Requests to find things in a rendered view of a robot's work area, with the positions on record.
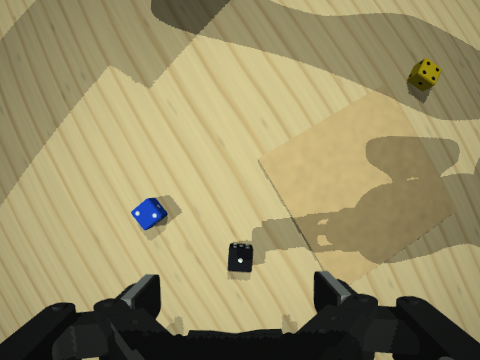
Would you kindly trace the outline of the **tan flat mat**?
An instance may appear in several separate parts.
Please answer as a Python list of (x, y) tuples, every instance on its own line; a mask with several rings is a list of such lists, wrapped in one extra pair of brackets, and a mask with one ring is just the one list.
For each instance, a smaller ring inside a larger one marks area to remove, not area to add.
[(348, 285), (456, 211), (386, 84), (258, 161), (323, 270)]

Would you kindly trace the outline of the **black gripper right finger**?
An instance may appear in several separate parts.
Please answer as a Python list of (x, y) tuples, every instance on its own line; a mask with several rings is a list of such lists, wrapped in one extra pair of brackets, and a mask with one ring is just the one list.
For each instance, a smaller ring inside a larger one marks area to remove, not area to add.
[(315, 271), (314, 307), (317, 314), (272, 343), (264, 360), (374, 360), (375, 352), (394, 360), (480, 360), (478, 341), (415, 296), (379, 306), (329, 271)]

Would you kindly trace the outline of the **black die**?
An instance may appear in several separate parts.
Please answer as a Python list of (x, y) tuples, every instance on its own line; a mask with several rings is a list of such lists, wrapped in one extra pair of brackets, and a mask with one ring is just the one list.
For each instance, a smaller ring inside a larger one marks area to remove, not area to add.
[(252, 272), (253, 246), (231, 243), (228, 253), (228, 271)]

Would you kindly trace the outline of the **yellow die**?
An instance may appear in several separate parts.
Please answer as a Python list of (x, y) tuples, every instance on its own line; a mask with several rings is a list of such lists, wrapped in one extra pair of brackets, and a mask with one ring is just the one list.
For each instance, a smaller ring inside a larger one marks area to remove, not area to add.
[(407, 82), (421, 91), (434, 86), (442, 69), (427, 58), (414, 65)]

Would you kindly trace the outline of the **blue die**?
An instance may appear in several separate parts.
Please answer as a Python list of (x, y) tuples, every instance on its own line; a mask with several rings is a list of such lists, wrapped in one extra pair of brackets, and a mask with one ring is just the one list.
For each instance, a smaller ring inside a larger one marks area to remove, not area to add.
[(147, 198), (131, 214), (144, 230), (154, 227), (168, 215), (156, 198)]

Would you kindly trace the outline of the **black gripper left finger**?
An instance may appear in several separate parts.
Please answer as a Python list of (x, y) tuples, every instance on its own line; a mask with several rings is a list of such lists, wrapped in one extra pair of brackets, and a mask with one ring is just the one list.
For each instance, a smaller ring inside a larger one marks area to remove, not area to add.
[(201, 360), (195, 345), (155, 320), (161, 310), (158, 274), (145, 274), (93, 308), (76, 313), (68, 302), (44, 308), (0, 344), (0, 360)]

